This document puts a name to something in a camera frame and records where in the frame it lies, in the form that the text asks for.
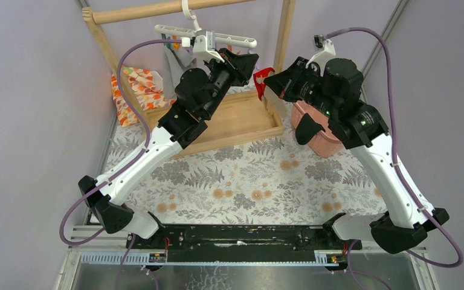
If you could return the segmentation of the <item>red beige sock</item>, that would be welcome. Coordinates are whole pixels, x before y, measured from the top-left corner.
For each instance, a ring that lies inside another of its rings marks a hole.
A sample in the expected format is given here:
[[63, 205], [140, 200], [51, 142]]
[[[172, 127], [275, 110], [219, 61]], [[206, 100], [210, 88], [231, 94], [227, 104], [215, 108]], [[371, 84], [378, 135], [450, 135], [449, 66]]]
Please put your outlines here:
[[273, 75], [274, 73], [275, 73], [275, 69], [273, 67], [268, 67], [268, 68], [261, 69], [260, 71], [255, 72], [253, 74], [253, 80], [254, 80], [254, 84], [256, 87], [257, 96], [260, 101], [263, 100], [263, 97], [265, 94], [265, 88], [266, 88], [265, 79]]

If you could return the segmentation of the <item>white plastic clip hanger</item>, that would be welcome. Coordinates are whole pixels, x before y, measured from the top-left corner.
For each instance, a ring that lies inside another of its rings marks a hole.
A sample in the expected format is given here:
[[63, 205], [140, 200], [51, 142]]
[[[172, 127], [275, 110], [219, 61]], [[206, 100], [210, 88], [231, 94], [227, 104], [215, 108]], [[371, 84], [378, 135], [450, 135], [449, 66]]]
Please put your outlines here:
[[235, 35], [230, 35], [230, 34], [222, 34], [222, 33], [216, 33], [214, 31], [209, 31], [209, 30], [203, 30], [199, 24], [197, 17], [194, 13], [193, 10], [189, 8], [189, 2], [186, 0], [181, 1], [182, 4], [182, 12], [184, 16], [190, 20], [193, 24], [193, 28], [181, 28], [181, 27], [172, 27], [168, 25], [156, 25], [155, 30], [158, 33], [161, 34], [166, 34], [166, 35], [171, 35], [171, 36], [177, 36], [178, 38], [182, 39], [183, 37], [186, 37], [188, 39], [193, 39], [194, 37], [204, 34], [204, 33], [210, 33], [210, 38], [212, 40], [211, 46], [213, 47], [213, 44], [219, 43], [219, 44], [225, 44], [225, 45], [231, 45], [235, 47], [242, 47], [242, 48], [247, 48], [247, 49], [253, 49], [257, 46], [257, 41], [254, 38], [251, 37], [243, 37], [243, 36], [235, 36]]

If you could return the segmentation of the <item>pink plastic laundry basket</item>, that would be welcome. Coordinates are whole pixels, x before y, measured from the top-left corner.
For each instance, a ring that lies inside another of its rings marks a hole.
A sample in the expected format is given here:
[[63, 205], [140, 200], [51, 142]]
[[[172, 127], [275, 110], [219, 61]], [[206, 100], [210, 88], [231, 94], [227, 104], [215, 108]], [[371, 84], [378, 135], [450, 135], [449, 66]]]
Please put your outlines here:
[[328, 127], [328, 117], [303, 101], [293, 104], [291, 125], [298, 144], [306, 144], [320, 157], [326, 158], [344, 149], [342, 142]]

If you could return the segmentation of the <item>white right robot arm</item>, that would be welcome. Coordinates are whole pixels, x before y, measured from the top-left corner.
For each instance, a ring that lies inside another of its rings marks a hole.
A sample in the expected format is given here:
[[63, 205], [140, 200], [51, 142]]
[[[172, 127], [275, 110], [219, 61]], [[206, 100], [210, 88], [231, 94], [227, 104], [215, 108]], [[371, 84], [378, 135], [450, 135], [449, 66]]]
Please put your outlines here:
[[286, 102], [305, 102], [328, 119], [327, 127], [361, 163], [387, 208], [376, 215], [338, 214], [326, 222], [323, 243], [339, 248], [346, 240], [369, 240], [397, 254], [416, 247], [428, 232], [444, 224], [445, 209], [433, 207], [410, 180], [392, 152], [388, 127], [376, 108], [360, 100], [364, 77], [349, 59], [334, 58], [323, 68], [299, 57], [265, 84]]

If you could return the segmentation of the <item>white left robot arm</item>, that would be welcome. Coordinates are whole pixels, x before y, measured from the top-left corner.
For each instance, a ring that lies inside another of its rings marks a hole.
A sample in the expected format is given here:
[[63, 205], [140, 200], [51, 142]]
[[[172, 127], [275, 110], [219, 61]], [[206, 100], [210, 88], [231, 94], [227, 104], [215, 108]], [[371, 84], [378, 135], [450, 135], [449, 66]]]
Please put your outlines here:
[[157, 167], [194, 142], [206, 129], [232, 86], [245, 86], [253, 75], [259, 55], [218, 51], [221, 60], [185, 71], [175, 88], [176, 101], [151, 130], [144, 144], [134, 149], [108, 172], [78, 182], [86, 205], [108, 234], [128, 231], [140, 236], [148, 248], [163, 242], [160, 222], [151, 214], [139, 214], [125, 206], [132, 191]]

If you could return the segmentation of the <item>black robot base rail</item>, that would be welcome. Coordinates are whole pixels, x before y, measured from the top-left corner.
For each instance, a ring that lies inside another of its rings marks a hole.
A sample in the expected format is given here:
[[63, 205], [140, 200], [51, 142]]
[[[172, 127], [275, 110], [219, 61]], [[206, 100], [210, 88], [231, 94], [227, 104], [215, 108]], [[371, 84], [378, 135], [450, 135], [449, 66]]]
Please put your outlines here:
[[341, 263], [349, 247], [329, 225], [168, 224], [152, 237], [128, 236], [127, 246], [153, 251], [169, 263]]

